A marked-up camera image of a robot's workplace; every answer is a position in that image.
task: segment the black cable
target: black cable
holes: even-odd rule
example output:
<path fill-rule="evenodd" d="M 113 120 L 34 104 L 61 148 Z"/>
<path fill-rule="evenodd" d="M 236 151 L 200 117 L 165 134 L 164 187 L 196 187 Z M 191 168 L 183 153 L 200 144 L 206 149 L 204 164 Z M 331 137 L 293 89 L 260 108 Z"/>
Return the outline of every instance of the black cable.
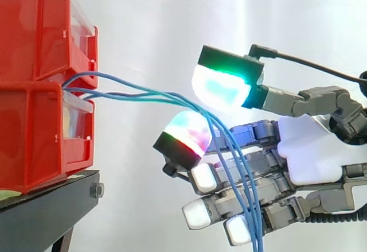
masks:
<path fill-rule="evenodd" d="M 304 222 L 306 223 L 339 223 L 339 222 L 356 222 L 367 220 L 367 204 L 348 214 L 319 214 L 311 213 Z"/>
<path fill-rule="evenodd" d="M 191 183 L 191 181 L 190 181 L 189 177 L 188 177 L 188 176 L 183 175 L 182 173 L 176 173 L 176 174 L 174 175 L 174 177 L 177 177 L 177 178 L 179 178 L 179 179 L 185 180 L 185 181 L 186 181 L 186 182 L 188 182 L 188 183 Z"/>
<path fill-rule="evenodd" d="M 294 63 L 298 63 L 301 65 L 305 65 L 307 67 L 311 67 L 311 68 L 315 68 L 319 71 L 322 72 L 326 72 L 328 74 L 334 75 L 336 77 L 339 77 L 341 79 L 345 79 L 354 83 L 358 83 L 360 85 L 360 90 L 363 93 L 363 95 L 365 95 L 365 97 L 367 97 L 367 71 L 363 72 L 359 78 L 357 77 L 352 77 L 349 76 L 347 74 L 335 71 L 331 68 L 328 67 L 324 67 L 322 65 L 316 64 L 316 63 L 312 63 L 310 61 L 306 61 L 304 59 L 301 58 L 297 58 L 294 56 L 290 56 L 287 54 L 283 54 L 283 53 L 279 53 L 277 50 L 272 49 L 272 48 L 267 48 L 267 47 L 263 47 L 260 45 L 256 45 L 253 44 L 251 45 L 250 51 L 249 51 L 249 56 L 254 57 L 256 59 L 260 59 L 261 57 L 265 57 L 265 58 L 280 58 L 283 60 L 287 60 L 287 61 L 292 61 Z"/>
<path fill-rule="evenodd" d="M 339 77 L 339 78 L 342 78 L 342 79 L 345 79 L 345 80 L 348 80 L 348 81 L 351 81 L 351 82 L 355 82 L 355 83 L 363 84 L 363 85 L 367 84 L 367 80 L 366 79 L 352 77 L 352 76 L 349 76 L 347 74 L 344 74 L 344 73 L 335 71 L 335 70 L 333 70 L 331 68 L 324 67 L 322 65 L 319 65 L 319 64 L 316 64 L 316 63 L 312 63 L 310 61 L 306 61 L 306 60 L 301 59 L 301 58 L 297 58 L 297 57 L 290 56 L 290 55 L 283 54 L 283 53 L 278 53 L 276 57 L 277 58 L 280 58 L 280 59 L 292 61 L 294 63 L 302 64 L 302 65 L 305 65 L 305 66 L 308 66 L 308 67 L 312 67 L 312 68 L 315 68 L 317 70 L 326 72 L 328 74 L 334 75 L 336 77 Z"/>

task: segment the coiled cable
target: coiled cable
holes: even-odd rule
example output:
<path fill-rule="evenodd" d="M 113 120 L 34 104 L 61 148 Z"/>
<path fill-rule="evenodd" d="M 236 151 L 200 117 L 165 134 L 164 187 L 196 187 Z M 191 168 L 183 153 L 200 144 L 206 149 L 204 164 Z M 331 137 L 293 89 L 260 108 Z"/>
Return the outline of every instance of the coiled cable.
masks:
<path fill-rule="evenodd" d="M 360 209 L 347 214 L 321 214 L 311 213 L 305 223 L 339 223 L 339 222 L 363 222 L 367 220 L 367 203 Z"/>

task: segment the robotic hand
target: robotic hand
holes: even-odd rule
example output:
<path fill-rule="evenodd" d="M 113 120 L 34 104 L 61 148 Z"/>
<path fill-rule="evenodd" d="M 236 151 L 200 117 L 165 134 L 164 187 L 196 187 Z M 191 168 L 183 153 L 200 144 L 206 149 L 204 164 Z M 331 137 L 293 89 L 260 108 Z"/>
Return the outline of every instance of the robotic hand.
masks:
<path fill-rule="evenodd" d="M 241 83 L 228 84 L 231 79 L 225 75 L 221 75 L 222 83 L 215 85 L 202 79 L 193 79 L 193 87 L 195 89 L 198 83 L 215 86 L 216 95 L 218 90 L 224 90 L 219 92 L 220 95 L 242 96 L 234 100 L 222 96 L 224 103 L 242 104 L 245 100 L 243 107 L 256 107 L 281 115 L 278 121 L 258 121 L 231 129 L 242 149 L 260 149 L 246 154 L 245 158 L 255 179 L 263 234 L 295 222 L 367 220 L 367 204 L 355 210 L 352 194 L 354 186 L 367 185 L 367 160 L 364 157 L 367 153 L 367 109 L 351 99 L 348 91 L 340 87 L 317 87 L 292 94 L 262 85 L 263 64 L 259 62 L 262 56 L 281 57 L 327 70 L 258 46 L 253 46 L 249 56 L 245 57 L 205 46 L 199 59 L 200 66 L 214 71 L 226 68 L 226 73 L 241 74 L 245 83 L 242 86 L 251 87 L 247 92 L 244 89 L 234 92 L 233 86 L 240 86 Z M 338 76 L 338 72 L 329 73 Z M 365 80 L 359 83 L 366 94 Z M 210 97 L 210 94 L 204 97 L 197 95 L 202 100 Z M 222 152 L 230 151 L 224 136 L 213 138 L 220 144 Z M 180 142 L 172 142 L 169 134 L 162 134 L 154 147 L 165 155 L 167 164 L 163 171 L 172 177 L 186 179 L 195 193 L 201 196 L 182 208 L 191 230 L 224 222 L 232 246 L 251 241 L 247 221 L 241 214 L 243 208 L 220 162 L 197 165 L 200 154 L 188 154 L 186 147 Z M 200 148 L 206 154 L 217 151 L 213 141 L 210 145 L 202 143 Z M 243 182 L 239 172 L 242 170 L 247 175 L 246 169 L 242 163 L 237 166 L 233 159 L 227 159 L 226 164 L 245 203 L 252 207 L 244 193 L 245 185 L 249 186 L 252 193 L 251 184 L 249 180 Z M 187 172 L 188 177 L 185 178 L 181 172 Z M 300 197 L 295 196 L 297 191 L 312 192 Z"/>
<path fill-rule="evenodd" d="M 231 129 L 242 148 L 262 148 L 245 157 L 255 178 L 264 234 L 295 222 L 367 220 L 367 205 L 350 214 L 336 214 L 354 210 L 352 188 L 367 185 L 366 110 L 338 87 L 270 96 L 273 99 L 263 109 L 287 116 Z M 216 138 L 221 150 L 228 151 L 223 138 Z M 207 154 L 216 151 L 213 143 Z M 243 191 L 241 185 L 248 184 L 241 182 L 238 173 L 243 167 L 232 159 L 227 164 Z M 199 164 L 188 176 L 195 192 L 203 196 L 182 209 L 189 228 L 224 221 L 232 246 L 250 242 L 246 222 L 239 215 L 242 209 L 220 163 Z M 303 198 L 294 196 L 297 191 L 313 192 Z"/>

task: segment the black metal stand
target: black metal stand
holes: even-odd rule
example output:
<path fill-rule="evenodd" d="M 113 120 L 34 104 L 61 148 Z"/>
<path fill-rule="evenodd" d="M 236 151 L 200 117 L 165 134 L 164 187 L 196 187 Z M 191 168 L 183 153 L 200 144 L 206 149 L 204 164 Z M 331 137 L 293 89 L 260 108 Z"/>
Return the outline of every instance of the black metal stand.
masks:
<path fill-rule="evenodd" d="M 74 225 L 101 197 L 98 170 L 29 195 L 0 201 L 0 251 L 69 250 Z"/>

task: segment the green led light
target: green led light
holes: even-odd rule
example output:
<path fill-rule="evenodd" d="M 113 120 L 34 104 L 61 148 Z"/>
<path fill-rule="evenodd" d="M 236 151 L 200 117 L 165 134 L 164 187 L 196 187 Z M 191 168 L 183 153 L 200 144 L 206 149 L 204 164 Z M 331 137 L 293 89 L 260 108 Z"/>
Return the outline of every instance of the green led light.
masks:
<path fill-rule="evenodd" d="M 192 86 L 203 103 L 222 111 L 241 107 L 251 90 L 243 78 L 201 65 L 195 68 Z"/>

